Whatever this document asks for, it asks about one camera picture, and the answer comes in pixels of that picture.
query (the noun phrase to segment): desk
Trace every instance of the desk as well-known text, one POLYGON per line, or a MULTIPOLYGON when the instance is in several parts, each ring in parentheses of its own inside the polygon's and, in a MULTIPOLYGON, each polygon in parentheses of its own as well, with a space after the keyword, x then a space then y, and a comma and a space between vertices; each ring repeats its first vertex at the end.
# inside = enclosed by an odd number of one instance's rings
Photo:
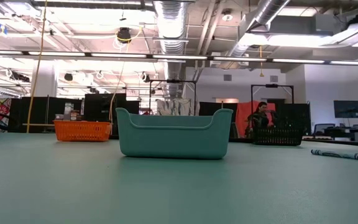
POLYGON ((118 141, 2 133, 0 223, 358 223, 358 161, 310 149, 358 152, 230 143, 220 161, 138 159, 118 141))

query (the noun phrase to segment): orange plastic basket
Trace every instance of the orange plastic basket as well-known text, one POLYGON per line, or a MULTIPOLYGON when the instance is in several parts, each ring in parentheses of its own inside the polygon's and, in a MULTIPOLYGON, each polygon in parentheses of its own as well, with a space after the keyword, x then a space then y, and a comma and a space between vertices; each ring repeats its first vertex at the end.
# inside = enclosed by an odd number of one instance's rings
POLYGON ((111 124, 91 121, 53 121, 59 141, 107 141, 111 124))

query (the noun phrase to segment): monitor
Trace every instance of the monitor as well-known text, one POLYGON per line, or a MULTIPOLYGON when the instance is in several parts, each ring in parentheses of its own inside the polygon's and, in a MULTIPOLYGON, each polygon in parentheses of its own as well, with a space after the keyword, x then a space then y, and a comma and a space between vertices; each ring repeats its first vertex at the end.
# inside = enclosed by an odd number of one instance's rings
POLYGON ((358 118, 358 101, 334 100, 335 118, 358 118))

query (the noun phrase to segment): black metal frame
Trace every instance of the black metal frame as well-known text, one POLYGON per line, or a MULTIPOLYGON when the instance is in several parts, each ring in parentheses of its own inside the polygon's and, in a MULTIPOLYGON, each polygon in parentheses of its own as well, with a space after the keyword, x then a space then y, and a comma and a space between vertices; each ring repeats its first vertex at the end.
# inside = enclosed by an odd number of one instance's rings
POLYGON ((197 81, 190 80, 150 80, 150 88, 149 88, 149 113, 152 111, 152 83, 153 82, 166 82, 166 83, 193 83, 194 84, 194 115, 196 115, 196 96, 197 96, 197 81))
POLYGON ((291 85, 277 85, 277 84, 266 84, 266 85, 251 85, 251 114, 254 113, 254 104, 252 103, 254 100, 254 87, 255 86, 261 86, 261 87, 266 87, 266 88, 278 88, 278 87, 289 87, 291 88, 291 97, 292 97, 292 104, 294 104, 294 96, 293 96, 293 86, 291 85))

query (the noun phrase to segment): black basket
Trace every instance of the black basket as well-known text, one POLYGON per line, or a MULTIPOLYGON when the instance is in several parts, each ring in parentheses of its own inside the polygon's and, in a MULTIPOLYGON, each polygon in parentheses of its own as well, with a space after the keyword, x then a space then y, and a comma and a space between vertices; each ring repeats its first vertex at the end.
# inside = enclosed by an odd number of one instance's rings
POLYGON ((254 129, 254 144, 266 146, 299 146, 303 130, 295 128, 254 129))

